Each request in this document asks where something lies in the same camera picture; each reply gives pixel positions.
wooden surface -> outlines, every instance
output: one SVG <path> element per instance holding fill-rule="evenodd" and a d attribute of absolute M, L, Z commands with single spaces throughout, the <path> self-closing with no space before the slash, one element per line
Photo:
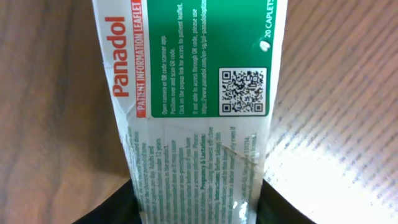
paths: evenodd
<path fill-rule="evenodd" d="M 398 223 L 397 26 L 397 0 L 289 3 L 266 180 L 318 223 Z M 91 1 L 0 1 L 0 224 L 128 178 Z"/>

green label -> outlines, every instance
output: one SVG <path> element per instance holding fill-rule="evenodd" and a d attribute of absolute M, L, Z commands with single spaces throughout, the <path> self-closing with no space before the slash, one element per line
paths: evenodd
<path fill-rule="evenodd" d="M 277 0 L 148 0 L 152 116 L 266 116 Z"/>

white qr code border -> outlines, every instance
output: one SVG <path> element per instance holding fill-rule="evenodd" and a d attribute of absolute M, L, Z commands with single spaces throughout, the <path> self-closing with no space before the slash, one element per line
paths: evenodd
<path fill-rule="evenodd" d="M 226 93 L 224 92 L 223 85 L 226 83 L 228 78 L 231 78 L 233 72 L 260 72 L 263 74 L 263 83 L 262 83 L 262 93 L 261 93 L 261 100 L 260 102 L 256 103 L 256 107 L 258 107 L 258 111 L 234 111 L 231 109 L 232 101 L 226 100 L 225 96 Z M 219 68 L 219 115 L 220 116 L 261 116 L 266 115 L 266 91 L 267 91 L 267 68 L 260 68 L 260 67 L 225 67 Z"/>

plastic wrapper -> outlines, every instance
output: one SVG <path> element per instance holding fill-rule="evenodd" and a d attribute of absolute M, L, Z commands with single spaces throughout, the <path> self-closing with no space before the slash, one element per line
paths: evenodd
<path fill-rule="evenodd" d="M 93 0 L 145 223 L 255 223 L 287 1 Z"/>

